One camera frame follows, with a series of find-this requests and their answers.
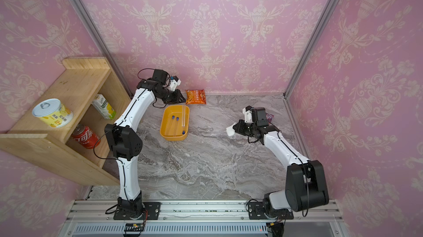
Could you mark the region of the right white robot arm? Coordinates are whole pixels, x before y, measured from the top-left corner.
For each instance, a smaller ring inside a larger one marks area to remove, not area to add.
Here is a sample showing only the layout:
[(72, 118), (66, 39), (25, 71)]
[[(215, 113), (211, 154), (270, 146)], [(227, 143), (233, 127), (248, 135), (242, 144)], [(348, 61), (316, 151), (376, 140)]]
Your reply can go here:
[(263, 207), (270, 218), (285, 211), (303, 212), (329, 204), (329, 192), (323, 165), (298, 152), (267, 119), (265, 108), (247, 106), (243, 120), (226, 129), (228, 136), (240, 134), (269, 149), (286, 170), (285, 189), (264, 195)]

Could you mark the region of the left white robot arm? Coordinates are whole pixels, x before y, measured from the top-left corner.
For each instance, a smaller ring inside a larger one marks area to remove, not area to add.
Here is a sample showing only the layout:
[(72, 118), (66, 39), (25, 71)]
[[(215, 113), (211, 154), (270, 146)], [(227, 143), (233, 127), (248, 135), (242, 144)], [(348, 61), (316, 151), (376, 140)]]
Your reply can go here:
[(114, 220), (146, 220), (148, 211), (142, 200), (138, 182), (138, 157), (143, 142), (137, 134), (147, 108), (157, 100), (165, 105), (184, 103), (186, 99), (177, 87), (181, 80), (162, 69), (155, 69), (152, 77), (141, 79), (137, 90), (123, 114), (113, 124), (107, 124), (104, 132), (109, 149), (119, 169), (120, 193)]

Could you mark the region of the orange snack bag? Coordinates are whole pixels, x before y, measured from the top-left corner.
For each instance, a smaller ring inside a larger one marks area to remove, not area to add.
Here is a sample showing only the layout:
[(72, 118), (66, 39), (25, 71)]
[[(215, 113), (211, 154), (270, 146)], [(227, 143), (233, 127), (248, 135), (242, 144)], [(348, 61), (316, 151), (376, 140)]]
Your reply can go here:
[(206, 94), (204, 89), (202, 90), (186, 90), (187, 99), (186, 104), (204, 104), (206, 105)]

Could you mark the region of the purple candy bag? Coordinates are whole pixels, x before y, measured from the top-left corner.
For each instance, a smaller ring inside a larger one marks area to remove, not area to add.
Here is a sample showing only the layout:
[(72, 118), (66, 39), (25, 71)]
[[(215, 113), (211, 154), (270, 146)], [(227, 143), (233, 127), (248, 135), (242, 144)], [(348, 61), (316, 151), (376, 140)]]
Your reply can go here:
[(268, 122), (272, 122), (272, 120), (274, 118), (274, 115), (273, 114), (266, 113), (266, 117), (267, 117)]

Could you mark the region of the yellow plastic tray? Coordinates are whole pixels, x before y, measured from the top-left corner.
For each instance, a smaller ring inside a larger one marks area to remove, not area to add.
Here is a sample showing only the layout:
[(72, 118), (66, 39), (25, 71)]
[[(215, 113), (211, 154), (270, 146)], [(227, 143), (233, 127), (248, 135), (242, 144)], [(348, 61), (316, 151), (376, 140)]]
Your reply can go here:
[[(185, 129), (183, 130), (181, 123), (182, 123), (182, 105), (172, 105), (167, 107), (164, 110), (161, 127), (160, 127), (160, 134), (161, 136), (167, 140), (167, 141), (183, 141), (188, 136), (188, 126), (189, 126), (189, 107), (186, 105), (186, 121), (185, 121)], [(170, 125), (171, 125), (171, 119), (172, 116), (175, 115), (176, 117), (179, 117), (179, 125), (178, 128), (175, 128), (172, 131), (170, 131)]]

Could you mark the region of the green white drink carton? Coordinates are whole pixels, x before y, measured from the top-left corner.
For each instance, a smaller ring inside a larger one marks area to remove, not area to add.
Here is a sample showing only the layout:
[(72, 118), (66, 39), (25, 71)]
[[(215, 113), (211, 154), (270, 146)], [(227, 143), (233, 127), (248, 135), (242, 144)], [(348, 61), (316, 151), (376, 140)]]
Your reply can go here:
[(91, 104), (104, 119), (113, 120), (115, 118), (116, 111), (102, 94), (97, 94)]

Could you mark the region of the red cola can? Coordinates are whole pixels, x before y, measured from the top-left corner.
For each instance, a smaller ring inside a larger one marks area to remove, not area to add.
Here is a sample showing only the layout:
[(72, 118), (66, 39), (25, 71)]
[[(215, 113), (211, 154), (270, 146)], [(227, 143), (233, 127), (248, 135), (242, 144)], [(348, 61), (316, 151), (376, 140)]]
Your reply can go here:
[(77, 125), (71, 137), (86, 149), (93, 149), (101, 143), (100, 137), (83, 124)]

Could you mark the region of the wooden shelf unit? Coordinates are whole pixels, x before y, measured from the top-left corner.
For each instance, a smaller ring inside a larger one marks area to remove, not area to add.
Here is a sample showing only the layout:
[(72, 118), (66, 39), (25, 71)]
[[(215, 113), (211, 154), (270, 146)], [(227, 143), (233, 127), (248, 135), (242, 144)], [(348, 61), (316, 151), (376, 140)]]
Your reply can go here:
[(110, 152), (106, 138), (92, 150), (78, 144), (71, 134), (83, 123), (103, 135), (110, 120), (92, 107), (97, 94), (106, 98), (117, 116), (127, 108), (130, 96), (105, 58), (66, 58), (63, 65), (66, 70), (36, 103), (57, 98), (74, 113), (73, 119), (55, 130), (27, 111), (8, 133), (1, 135), (1, 150), (79, 185), (118, 185), (119, 180), (103, 169)]

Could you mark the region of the yellow tin can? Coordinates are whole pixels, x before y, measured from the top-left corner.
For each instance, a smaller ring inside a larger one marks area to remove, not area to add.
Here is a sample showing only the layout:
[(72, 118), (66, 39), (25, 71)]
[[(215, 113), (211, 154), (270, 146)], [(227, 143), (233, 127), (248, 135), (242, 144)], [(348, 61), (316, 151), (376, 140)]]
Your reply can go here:
[(37, 104), (32, 115), (47, 124), (52, 129), (58, 129), (70, 123), (73, 112), (59, 99), (47, 99)]

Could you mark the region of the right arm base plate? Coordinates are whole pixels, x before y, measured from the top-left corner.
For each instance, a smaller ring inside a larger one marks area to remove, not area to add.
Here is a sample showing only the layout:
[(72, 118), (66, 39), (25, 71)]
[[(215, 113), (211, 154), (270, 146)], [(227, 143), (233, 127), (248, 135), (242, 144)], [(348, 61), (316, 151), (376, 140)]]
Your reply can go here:
[(274, 209), (270, 204), (250, 200), (246, 203), (249, 219), (252, 220), (292, 220), (293, 212), (290, 209)]

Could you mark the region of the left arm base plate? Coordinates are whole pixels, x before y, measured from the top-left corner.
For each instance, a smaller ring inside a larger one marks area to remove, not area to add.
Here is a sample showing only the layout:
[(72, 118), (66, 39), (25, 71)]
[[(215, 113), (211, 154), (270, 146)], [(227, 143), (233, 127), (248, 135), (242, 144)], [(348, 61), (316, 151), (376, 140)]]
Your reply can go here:
[(113, 215), (114, 220), (144, 220), (147, 215), (147, 220), (158, 220), (160, 215), (160, 202), (143, 202), (140, 207), (131, 207), (124, 209), (118, 207)]

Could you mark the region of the aluminium corner post left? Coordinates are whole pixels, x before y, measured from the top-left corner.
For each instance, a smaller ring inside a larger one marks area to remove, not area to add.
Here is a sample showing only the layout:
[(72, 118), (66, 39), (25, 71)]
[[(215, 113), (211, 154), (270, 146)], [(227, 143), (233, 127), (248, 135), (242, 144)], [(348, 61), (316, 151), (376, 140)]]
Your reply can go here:
[(122, 83), (125, 91), (130, 97), (133, 97), (133, 93), (131, 92), (130, 86), (125, 79), (125, 76), (122, 72), (122, 69), (119, 67), (117, 59), (114, 57), (112, 51), (106, 44), (103, 37), (100, 34), (99, 28), (94, 23), (93, 18), (90, 16), (88, 8), (84, 4), (83, 0), (69, 0), (72, 4), (74, 10), (76, 11), (77, 15), (79, 16), (80, 20), (82, 21), (83, 25), (85, 26), (87, 32), (91, 36), (93, 42), (96, 44), (97, 48), (99, 49), (100, 53), (103, 57), (106, 57), (109, 64), (111, 65), (112, 69), (116, 73), (118, 79)]

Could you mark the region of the aluminium corner post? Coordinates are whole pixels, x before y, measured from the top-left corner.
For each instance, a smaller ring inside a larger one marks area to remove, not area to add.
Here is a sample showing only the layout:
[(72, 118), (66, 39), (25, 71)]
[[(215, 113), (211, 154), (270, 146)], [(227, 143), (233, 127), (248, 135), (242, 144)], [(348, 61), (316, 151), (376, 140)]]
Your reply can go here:
[(130, 97), (133, 97), (133, 93), (131, 92), (130, 86), (125, 79), (125, 76), (122, 72), (122, 69), (119, 67), (117, 59), (114, 57), (112, 51), (106, 44), (103, 37), (100, 34), (99, 28), (94, 23), (93, 18), (90, 16), (88, 8), (84, 4), (83, 0), (69, 0), (72, 4), (74, 10), (76, 11), (77, 15), (79, 16), (80, 20), (82, 21), (83, 25), (85, 26), (87, 32), (91, 36), (93, 42), (96, 44), (97, 48), (99, 49), (100, 53), (103, 57), (106, 57), (109, 64), (111, 65), (112, 69), (116, 73), (118, 79), (122, 83), (125, 91)]
[(328, 0), (326, 5), (323, 8), (322, 14), (320, 18), (318, 19), (318, 22), (315, 26), (315, 29), (313, 30), (311, 37), (305, 47), (305, 50), (303, 54), (300, 57), (300, 60), (294, 70), (294, 73), (291, 77), (291, 80), (289, 81), (289, 84), (287, 86), (287, 89), (284, 93), (284, 97), (286, 100), (290, 98), (292, 95), (294, 88), (301, 76), (302, 71), (304, 70), (308, 59), (310, 58), (311, 54), (313, 53), (313, 50), (315, 46), (317, 45), (321, 35), (323, 34), (339, 0)]

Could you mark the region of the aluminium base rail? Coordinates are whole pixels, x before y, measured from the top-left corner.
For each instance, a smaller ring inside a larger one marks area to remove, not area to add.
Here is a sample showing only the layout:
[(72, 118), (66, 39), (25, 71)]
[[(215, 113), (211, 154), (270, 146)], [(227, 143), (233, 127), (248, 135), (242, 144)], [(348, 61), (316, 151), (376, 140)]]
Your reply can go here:
[(248, 200), (150, 200), (132, 219), (109, 200), (76, 201), (61, 237), (347, 237), (334, 201), (307, 212), (264, 213)]

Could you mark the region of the aluminium corner post right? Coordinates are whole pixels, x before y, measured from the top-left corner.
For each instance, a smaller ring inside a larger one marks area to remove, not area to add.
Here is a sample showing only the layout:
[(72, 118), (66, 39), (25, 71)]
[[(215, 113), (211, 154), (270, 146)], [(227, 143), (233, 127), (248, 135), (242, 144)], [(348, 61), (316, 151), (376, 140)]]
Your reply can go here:
[(323, 8), (322, 14), (320, 18), (318, 19), (318, 22), (315, 26), (315, 29), (313, 30), (311, 37), (305, 47), (305, 50), (303, 54), (300, 57), (300, 60), (294, 70), (294, 73), (291, 77), (291, 80), (289, 81), (289, 84), (287, 86), (287, 89), (284, 93), (284, 97), (286, 100), (290, 98), (292, 95), (294, 88), (301, 76), (302, 71), (304, 70), (308, 59), (310, 58), (311, 54), (313, 53), (313, 50), (315, 46), (317, 45), (321, 35), (323, 34), (339, 0), (328, 0), (326, 5)]

